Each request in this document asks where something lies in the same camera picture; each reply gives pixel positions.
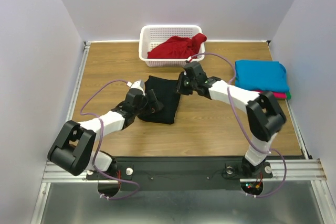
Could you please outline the black t shirt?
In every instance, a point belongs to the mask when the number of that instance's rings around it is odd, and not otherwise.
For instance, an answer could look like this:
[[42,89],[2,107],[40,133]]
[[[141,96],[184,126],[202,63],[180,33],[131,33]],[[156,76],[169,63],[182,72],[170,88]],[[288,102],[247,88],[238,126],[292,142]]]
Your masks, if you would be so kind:
[[163,104],[163,108],[151,114],[140,114],[138,118],[145,122],[174,124],[181,97],[176,88],[177,80],[149,76],[145,82],[145,92],[153,89],[156,98]]

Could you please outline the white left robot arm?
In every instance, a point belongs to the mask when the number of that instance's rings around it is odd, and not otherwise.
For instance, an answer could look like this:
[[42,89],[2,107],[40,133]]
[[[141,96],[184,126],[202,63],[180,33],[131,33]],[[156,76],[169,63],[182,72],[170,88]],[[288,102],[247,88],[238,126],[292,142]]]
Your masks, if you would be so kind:
[[99,150],[94,151],[95,141],[110,133],[122,131],[131,125],[138,115],[150,115],[164,108],[153,90],[144,92],[131,88],[125,100],[108,113],[89,121],[67,121],[52,144],[47,159],[74,176],[84,170],[96,170],[106,179],[113,178],[117,166],[113,158]]

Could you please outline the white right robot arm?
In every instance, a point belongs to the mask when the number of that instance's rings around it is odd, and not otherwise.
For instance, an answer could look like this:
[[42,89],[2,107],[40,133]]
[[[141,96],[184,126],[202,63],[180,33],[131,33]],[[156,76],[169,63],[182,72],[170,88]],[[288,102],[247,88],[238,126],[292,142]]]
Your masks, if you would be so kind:
[[271,91],[248,91],[218,77],[208,77],[198,62],[187,63],[183,69],[177,84],[179,94],[191,95],[196,92],[207,99],[229,104],[235,117],[238,117],[237,109],[246,113],[252,137],[248,136],[241,120],[237,119],[249,143],[241,170],[246,177],[258,174],[270,153],[272,142],[287,120],[274,94]]

